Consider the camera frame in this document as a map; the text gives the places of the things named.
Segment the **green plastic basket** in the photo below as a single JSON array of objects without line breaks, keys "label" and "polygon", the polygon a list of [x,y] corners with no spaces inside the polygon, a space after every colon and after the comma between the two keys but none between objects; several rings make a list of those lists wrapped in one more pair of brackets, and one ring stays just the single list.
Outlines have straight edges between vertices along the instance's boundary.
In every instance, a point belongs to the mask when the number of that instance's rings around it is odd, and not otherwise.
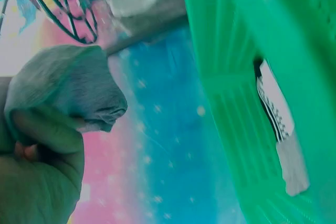
[{"label": "green plastic basket", "polygon": [[[201,80],[248,223],[336,223],[336,0],[186,0]],[[253,60],[267,58],[311,186],[285,192]]]}]

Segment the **pastel background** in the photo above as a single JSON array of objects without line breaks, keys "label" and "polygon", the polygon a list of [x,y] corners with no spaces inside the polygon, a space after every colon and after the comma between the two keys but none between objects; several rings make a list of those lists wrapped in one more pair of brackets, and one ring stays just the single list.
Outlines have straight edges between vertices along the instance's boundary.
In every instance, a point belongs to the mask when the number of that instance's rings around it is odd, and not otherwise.
[{"label": "pastel background", "polygon": [[[106,12],[96,12],[104,20],[100,45],[122,37]],[[0,38],[1,76],[16,74],[41,48],[75,44],[25,0],[10,0],[8,13]],[[70,222],[245,223],[198,79],[189,30],[128,48],[110,57],[109,66],[129,109],[111,133],[84,136],[85,175]]]}]

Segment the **gray cloth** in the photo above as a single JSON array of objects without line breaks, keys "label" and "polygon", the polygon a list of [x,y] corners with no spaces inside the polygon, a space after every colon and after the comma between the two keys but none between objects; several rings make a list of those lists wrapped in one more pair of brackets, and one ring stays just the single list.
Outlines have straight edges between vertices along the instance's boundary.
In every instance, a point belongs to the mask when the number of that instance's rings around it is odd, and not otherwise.
[{"label": "gray cloth", "polygon": [[295,130],[283,142],[277,142],[276,146],[287,194],[295,196],[306,191],[309,179]]},{"label": "gray cloth", "polygon": [[41,104],[72,118],[83,118],[83,132],[111,131],[127,109],[126,99],[109,71],[106,54],[99,46],[45,49],[13,77],[5,116],[17,141],[25,138],[15,130],[11,112],[31,110]]}]

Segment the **hand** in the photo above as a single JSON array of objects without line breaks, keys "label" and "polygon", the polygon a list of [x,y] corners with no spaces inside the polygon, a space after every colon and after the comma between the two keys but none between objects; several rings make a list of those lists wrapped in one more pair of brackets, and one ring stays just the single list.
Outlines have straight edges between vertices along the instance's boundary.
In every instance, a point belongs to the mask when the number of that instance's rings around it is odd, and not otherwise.
[{"label": "hand", "polygon": [[17,111],[17,129],[36,145],[15,143],[3,115],[9,82],[0,78],[0,223],[66,224],[79,200],[84,170],[78,124],[47,106]]}]

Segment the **white speckle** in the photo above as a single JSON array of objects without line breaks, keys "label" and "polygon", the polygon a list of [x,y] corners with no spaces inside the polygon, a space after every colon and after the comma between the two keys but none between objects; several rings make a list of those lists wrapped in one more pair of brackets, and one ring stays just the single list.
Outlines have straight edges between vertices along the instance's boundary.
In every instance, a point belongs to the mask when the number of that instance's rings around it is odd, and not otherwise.
[{"label": "white speckle", "polygon": [[150,156],[146,156],[143,161],[145,162],[145,164],[151,164],[152,163],[152,158]]},{"label": "white speckle", "polygon": [[197,107],[197,114],[199,116],[204,116],[205,115],[205,108],[203,106],[198,106]]},{"label": "white speckle", "polygon": [[131,51],[127,48],[119,52],[119,56],[123,60],[126,60],[130,55],[131,55]]},{"label": "white speckle", "polygon": [[147,212],[145,215],[146,215],[148,218],[153,218],[153,213],[151,213],[151,212]]},{"label": "white speckle", "polygon": [[193,155],[189,152],[187,153],[187,159],[191,160],[193,158]]},{"label": "white speckle", "polygon": [[99,134],[99,136],[100,136],[100,139],[101,139],[102,141],[107,141],[107,140],[108,140],[108,135],[106,134],[106,132],[101,132],[101,133]]},{"label": "white speckle", "polygon": [[133,96],[134,96],[134,92],[133,92],[133,90],[129,90],[129,91],[128,91],[128,95],[129,95],[130,97],[133,97]]},{"label": "white speckle", "polygon": [[173,162],[169,161],[168,166],[169,166],[170,168],[174,168],[174,164],[173,164]]},{"label": "white speckle", "polygon": [[122,220],[125,218],[125,214],[122,212],[115,212],[113,215],[117,220]]},{"label": "white speckle", "polygon": [[146,88],[146,84],[144,80],[138,80],[138,86],[140,89]]},{"label": "white speckle", "polygon": [[165,214],[163,215],[163,218],[165,218],[166,220],[170,220],[170,219],[172,218],[172,215],[171,215],[171,214],[167,214],[167,213],[165,213]]},{"label": "white speckle", "polygon": [[145,194],[143,192],[139,192],[138,193],[138,197],[139,197],[139,199],[144,199],[145,198]]},{"label": "white speckle", "polygon": [[106,202],[105,202],[105,200],[103,200],[103,199],[98,199],[98,203],[99,203],[101,206],[106,207]]},{"label": "white speckle", "polygon": [[126,152],[125,151],[121,151],[120,152],[120,157],[126,157]]},{"label": "white speckle", "polygon": [[145,129],[146,129],[146,126],[143,124],[143,122],[139,122],[136,126],[137,126],[136,128],[137,128],[138,131],[140,131],[140,132],[144,132]]},{"label": "white speckle", "polygon": [[122,204],[122,199],[121,198],[116,198],[115,203],[117,203],[118,205],[121,205]]},{"label": "white speckle", "polygon": [[82,185],[82,190],[80,192],[80,199],[79,202],[88,202],[90,201],[90,193],[91,192],[91,186],[88,184]]},{"label": "white speckle", "polygon": [[113,176],[113,175],[109,175],[109,176],[107,177],[107,181],[108,181],[109,185],[113,184],[114,181],[115,181],[114,176]]},{"label": "white speckle", "polygon": [[130,165],[130,167],[128,169],[129,169],[130,172],[134,173],[137,168],[136,168],[135,165]]},{"label": "white speckle", "polygon": [[160,105],[155,105],[155,106],[154,106],[154,111],[155,111],[156,113],[160,113],[160,112],[161,112],[161,106],[160,106]]},{"label": "white speckle", "polygon": [[159,204],[159,203],[162,203],[163,199],[161,196],[155,196],[154,201]]}]

